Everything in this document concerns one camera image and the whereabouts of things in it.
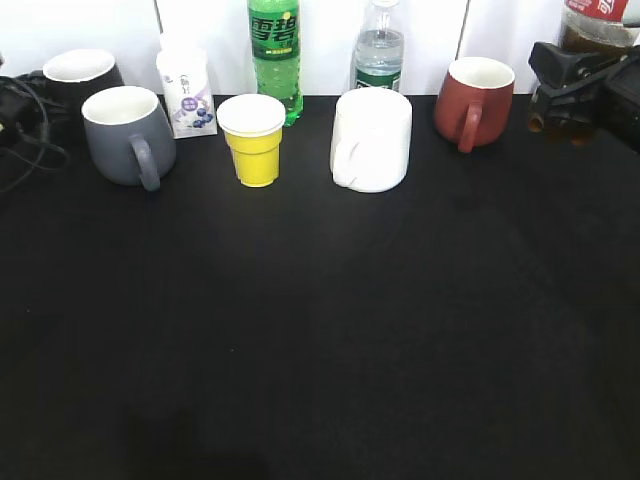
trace white mug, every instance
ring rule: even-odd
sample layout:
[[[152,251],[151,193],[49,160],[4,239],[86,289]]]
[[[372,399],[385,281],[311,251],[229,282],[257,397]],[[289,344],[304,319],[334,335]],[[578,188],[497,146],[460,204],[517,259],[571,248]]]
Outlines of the white mug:
[[[333,180],[362,193],[391,190],[409,165],[413,108],[384,88],[345,93],[336,106],[331,145]]]

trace black mug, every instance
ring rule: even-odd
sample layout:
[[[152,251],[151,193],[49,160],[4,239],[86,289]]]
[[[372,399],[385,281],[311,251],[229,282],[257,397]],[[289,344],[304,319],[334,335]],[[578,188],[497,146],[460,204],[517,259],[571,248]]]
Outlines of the black mug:
[[[47,95],[80,121],[82,104],[91,95],[124,85],[116,59],[106,50],[71,50],[49,60],[42,73]]]

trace paper cup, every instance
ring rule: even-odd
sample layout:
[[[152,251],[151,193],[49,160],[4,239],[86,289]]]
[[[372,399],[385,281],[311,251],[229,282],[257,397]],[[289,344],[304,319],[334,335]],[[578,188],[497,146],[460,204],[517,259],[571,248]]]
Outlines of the paper cup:
[[[218,123],[243,185],[266,187],[278,178],[285,118],[284,105],[266,95],[238,95],[218,108]]]

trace mug handle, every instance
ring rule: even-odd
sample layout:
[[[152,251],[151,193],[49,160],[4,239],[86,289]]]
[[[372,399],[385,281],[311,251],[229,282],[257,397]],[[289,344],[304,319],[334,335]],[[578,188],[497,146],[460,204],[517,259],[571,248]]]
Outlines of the mug handle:
[[[482,120],[482,104],[472,103],[467,110],[467,120],[464,124],[464,130],[460,137],[458,150],[462,153],[471,153],[476,143],[476,134]]]
[[[147,192],[155,192],[160,188],[160,174],[151,147],[140,134],[131,135],[129,142],[140,166],[140,180]]]
[[[333,181],[340,187],[349,188],[358,179],[353,162],[353,153],[362,140],[341,140],[333,157]]]

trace green bottle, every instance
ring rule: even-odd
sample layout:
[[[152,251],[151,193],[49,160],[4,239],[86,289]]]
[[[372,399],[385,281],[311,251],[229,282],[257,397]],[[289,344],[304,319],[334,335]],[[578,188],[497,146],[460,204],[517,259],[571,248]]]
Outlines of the green bottle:
[[[248,6],[258,93],[284,103],[290,127],[303,107],[298,0],[248,0]]]

